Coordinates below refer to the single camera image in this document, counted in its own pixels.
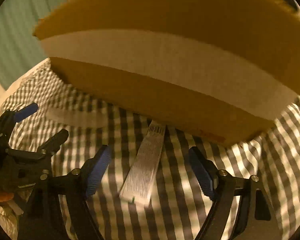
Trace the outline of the person's left hand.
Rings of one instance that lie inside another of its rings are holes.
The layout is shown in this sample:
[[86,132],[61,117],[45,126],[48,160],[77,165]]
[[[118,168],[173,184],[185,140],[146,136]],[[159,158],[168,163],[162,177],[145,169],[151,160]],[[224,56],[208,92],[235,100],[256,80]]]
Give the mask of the person's left hand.
[[14,193],[1,191],[0,192],[0,203],[10,201],[13,199],[13,197],[14,197]]

